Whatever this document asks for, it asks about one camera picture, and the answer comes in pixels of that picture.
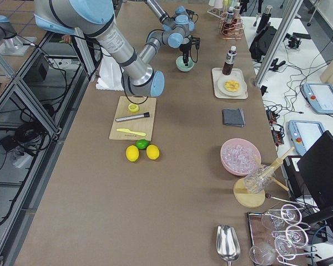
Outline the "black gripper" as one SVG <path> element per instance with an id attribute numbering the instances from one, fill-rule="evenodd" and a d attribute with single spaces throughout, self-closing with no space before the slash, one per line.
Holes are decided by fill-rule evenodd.
<path id="1" fill-rule="evenodd" d="M 180 51 L 183 54 L 183 63 L 185 66 L 189 65 L 189 53 L 191 51 L 192 45 L 195 45 L 196 50 L 198 50 L 200 47 L 200 38 L 190 35 L 184 38 L 182 44 L 179 47 Z"/>

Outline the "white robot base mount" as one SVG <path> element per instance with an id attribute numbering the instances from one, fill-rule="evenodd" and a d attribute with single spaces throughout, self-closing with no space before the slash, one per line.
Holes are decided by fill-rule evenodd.
<path id="1" fill-rule="evenodd" d="M 104 55 L 100 64 L 96 89 L 123 91 L 122 72 L 118 63 L 112 57 Z"/>

